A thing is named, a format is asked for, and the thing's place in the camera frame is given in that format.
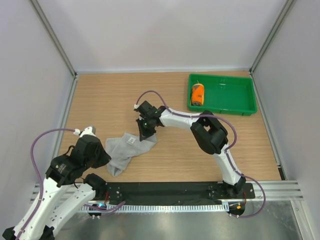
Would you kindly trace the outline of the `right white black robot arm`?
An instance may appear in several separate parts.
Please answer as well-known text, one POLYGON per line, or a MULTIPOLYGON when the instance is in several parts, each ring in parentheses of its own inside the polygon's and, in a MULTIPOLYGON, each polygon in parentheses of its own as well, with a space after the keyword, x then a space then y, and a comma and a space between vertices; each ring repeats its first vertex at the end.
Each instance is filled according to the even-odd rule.
POLYGON ((220 122, 222 118, 207 110, 201 114, 193 114, 175 111, 164 105, 156 108, 148 101, 135 104, 134 110, 139 113, 136 122, 140 141, 155 135, 157 127, 191 131, 200 149, 216 160, 226 194, 237 198, 243 193, 246 179, 231 155, 230 148, 233 145, 228 143, 228 131, 220 122))

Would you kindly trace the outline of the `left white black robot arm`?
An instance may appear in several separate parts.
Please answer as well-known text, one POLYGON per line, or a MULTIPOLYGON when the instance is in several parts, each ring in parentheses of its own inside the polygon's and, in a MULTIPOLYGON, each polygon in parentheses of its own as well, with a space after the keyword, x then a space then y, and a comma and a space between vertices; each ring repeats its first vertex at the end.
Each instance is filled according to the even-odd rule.
POLYGON ((90 200, 101 200, 107 192, 106 181, 87 175, 78 189, 61 205, 61 197, 89 168, 106 165, 111 157, 94 134, 81 136, 70 154, 55 157, 45 173, 41 191, 22 220, 4 230, 6 240, 53 240, 63 225, 90 200))

